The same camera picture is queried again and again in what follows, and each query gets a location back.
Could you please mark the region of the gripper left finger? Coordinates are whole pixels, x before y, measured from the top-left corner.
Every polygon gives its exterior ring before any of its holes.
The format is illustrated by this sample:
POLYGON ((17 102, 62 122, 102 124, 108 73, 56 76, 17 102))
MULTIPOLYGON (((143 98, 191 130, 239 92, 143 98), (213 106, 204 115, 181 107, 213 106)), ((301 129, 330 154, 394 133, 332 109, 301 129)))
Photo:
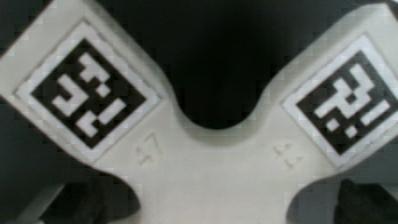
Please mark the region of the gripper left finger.
POLYGON ((140 210, 136 194, 113 177, 47 186, 35 195, 17 224, 110 224, 140 210))

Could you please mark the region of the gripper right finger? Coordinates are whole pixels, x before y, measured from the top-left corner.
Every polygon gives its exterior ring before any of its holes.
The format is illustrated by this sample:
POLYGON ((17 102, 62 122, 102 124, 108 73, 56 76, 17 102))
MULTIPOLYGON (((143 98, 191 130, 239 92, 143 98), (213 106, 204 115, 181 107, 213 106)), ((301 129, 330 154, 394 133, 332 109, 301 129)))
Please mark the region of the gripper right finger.
POLYGON ((398 224, 398 182, 314 182, 293 197, 285 224, 398 224))

